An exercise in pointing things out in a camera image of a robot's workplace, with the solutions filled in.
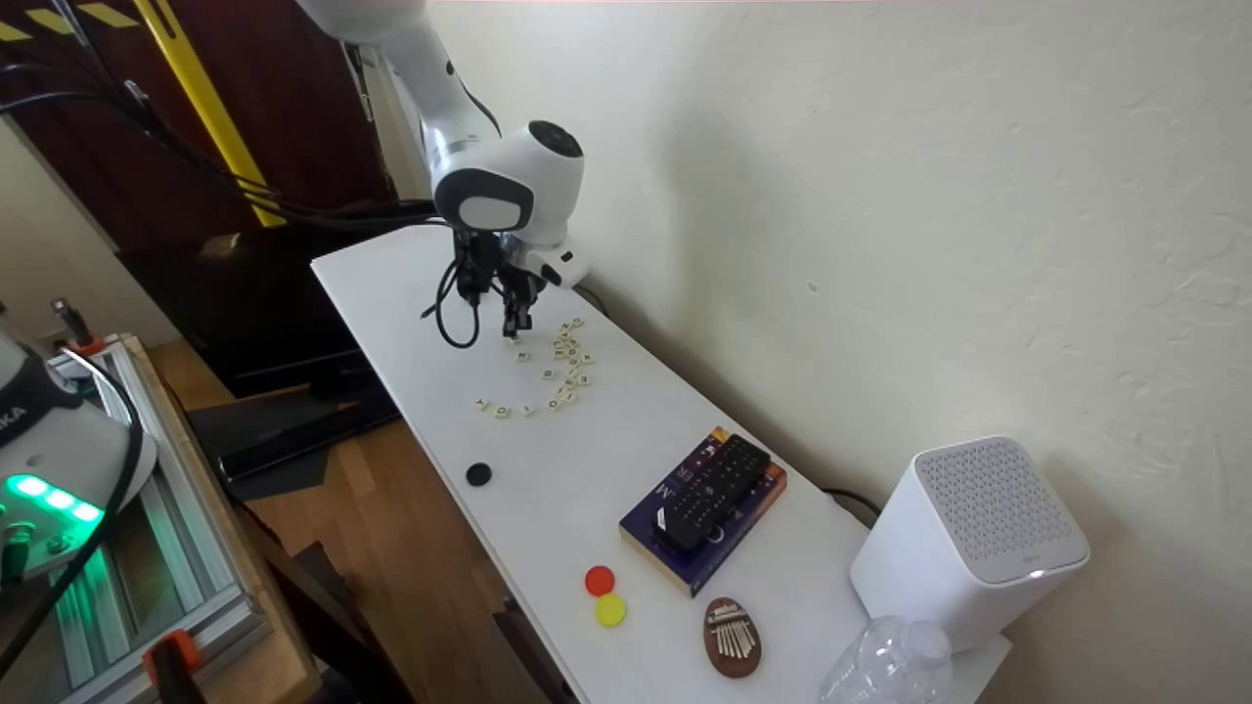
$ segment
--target small round object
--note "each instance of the small round object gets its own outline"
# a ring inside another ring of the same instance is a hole
[[[582,575],[582,588],[587,588],[587,595],[603,599],[603,595],[610,595],[610,589],[618,588],[618,575],[614,575],[610,568],[595,561],[595,568]]]
[[[491,469],[487,462],[475,462],[475,464],[466,469],[466,479],[471,479],[471,483],[491,483],[491,479],[493,479],[493,469]]]
[[[704,611],[704,653],[710,664],[730,681],[759,668],[759,628],[737,599],[714,599]]]
[[[595,621],[605,628],[618,628],[626,621],[629,606],[621,595],[595,599]]]

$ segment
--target cable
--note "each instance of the cable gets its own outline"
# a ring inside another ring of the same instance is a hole
[[[867,512],[867,521],[858,516],[858,512],[852,512],[852,516],[858,516],[862,524],[867,524],[867,529],[871,529],[878,516],[884,512],[878,500],[867,500],[867,498],[862,498],[862,492],[852,492],[852,487],[820,487],[820,492],[828,492],[836,505],[847,505],[847,500],[848,500],[848,505],[862,505],[862,507]]]
[[[471,341],[449,336],[446,326],[444,326],[444,301],[457,288],[457,275],[463,275],[463,263],[453,256],[453,263],[444,271],[437,288],[433,288],[433,303],[424,310],[424,316],[433,312],[433,328],[437,328],[437,336],[444,336],[449,346],[475,346],[475,344],[477,344],[477,333],[480,333],[477,301],[471,301],[471,312],[475,312]]]
[[[0,74],[68,74],[68,77],[81,77],[81,74],[71,74],[71,70],[59,70],[59,65],[46,65],[46,63],[5,63]],[[360,232],[364,223],[344,223],[344,219],[329,219],[329,213],[317,213],[309,202],[297,202],[281,190],[274,190],[269,182],[258,182],[258,181],[245,181],[224,165],[214,165],[211,156],[187,147],[185,142],[175,142],[162,118],[149,109],[145,93],[124,82],[131,93],[116,97],[108,91],[46,91],[46,93],[29,93],[29,97],[16,97],[16,101],[0,101],[0,112],[20,112],[20,109],[34,109],[34,105],[52,105],[52,101],[71,101],[71,97],[99,97],[101,105],[108,105],[114,112],[123,112],[124,121],[132,121],[145,135],[155,135],[163,147],[171,147],[185,165],[231,182],[231,190],[239,186],[239,194],[258,208],[258,209],[274,209],[274,213],[287,213],[292,223],[314,223],[314,225],[326,225],[326,232]]]
[[[108,70],[108,63],[101,57],[101,49],[94,48],[80,6],[71,0],[52,0],[52,6],[71,23],[73,44],[81,48],[81,56],[91,57],[91,65],[101,74],[106,91],[116,91],[116,74]]]
[[[73,365],[81,365],[86,372],[94,372],[99,378],[106,378],[114,385],[114,395],[123,397],[131,427],[124,427],[124,453],[123,453],[123,472],[114,479],[108,505],[101,524],[86,534],[86,543],[73,552],[73,559],[61,568],[61,575],[52,581],[52,589],[44,595],[44,601],[29,612],[29,621],[20,621],[16,638],[9,638],[5,653],[0,653],[0,681],[9,676],[9,668],[16,664],[16,658],[31,646],[31,638],[39,632],[44,619],[55,611],[55,601],[71,589],[71,581],[81,575],[81,568],[91,561],[91,554],[106,543],[106,534],[116,524],[116,512],[124,505],[131,479],[140,464],[140,415],[132,408],[132,397],[124,395],[124,385],[94,361],[80,356],[68,346],[68,356]]]
[[[99,93],[99,91],[46,91],[46,93],[29,93],[29,97],[16,97],[16,101],[0,101],[0,112],[20,112],[20,109],[39,109],[39,105],[55,105],[55,101],[80,101],[80,97],[94,97],[108,109],[116,109],[123,118],[137,121],[145,135],[155,135],[163,147],[171,147],[185,165],[207,172],[207,177],[218,177],[224,186],[239,186],[234,194],[245,198],[252,208],[258,209],[274,209],[281,219],[292,219],[292,223],[309,223],[309,225],[322,225],[322,232],[367,232],[367,219],[364,223],[347,223],[347,219],[331,219],[331,213],[314,213],[309,208],[292,208],[287,202],[287,194],[245,181],[245,177],[234,177],[218,165],[211,165],[207,156],[200,156],[196,147],[179,143],[162,121],[145,121],[137,118],[131,105],[116,105],[116,97],[108,93]]]
[[[46,91],[46,93],[29,93],[29,97],[16,97],[16,101],[0,101],[0,112],[55,105],[55,101],[80,101],[80,97],[106,101],[106,93],[99,93],[99,91]]]

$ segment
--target green led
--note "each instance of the green led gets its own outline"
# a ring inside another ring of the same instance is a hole
[[[52,487],[46,498],[44,498],[44,505],[52,505],[52,507],[71,507],[73,505],[73,498],[71,492],[61,492],[61,487]]]
[[[44,498],[46,479],[39,479],[31,472],[16,472],[16,478],[9,478],[9,487],[20,492],[20,498]]]
[[[101,521],[101,507],[80,500],[73,521],[94,524],[94,521]]]

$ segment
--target yellow button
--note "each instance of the yellow button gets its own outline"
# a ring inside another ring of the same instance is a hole
[[[599,625],[614,628],[614,625],[626,621],[626,612],[629,612],[626,599],[618,599],[618,595],[595,599],[595,621]]]

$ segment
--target clear plastic bottle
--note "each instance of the clear plastic bottle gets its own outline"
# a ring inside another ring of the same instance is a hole
[[[933,621],[878,619],[836,658],[820,704],[946,704],[952,646]]]

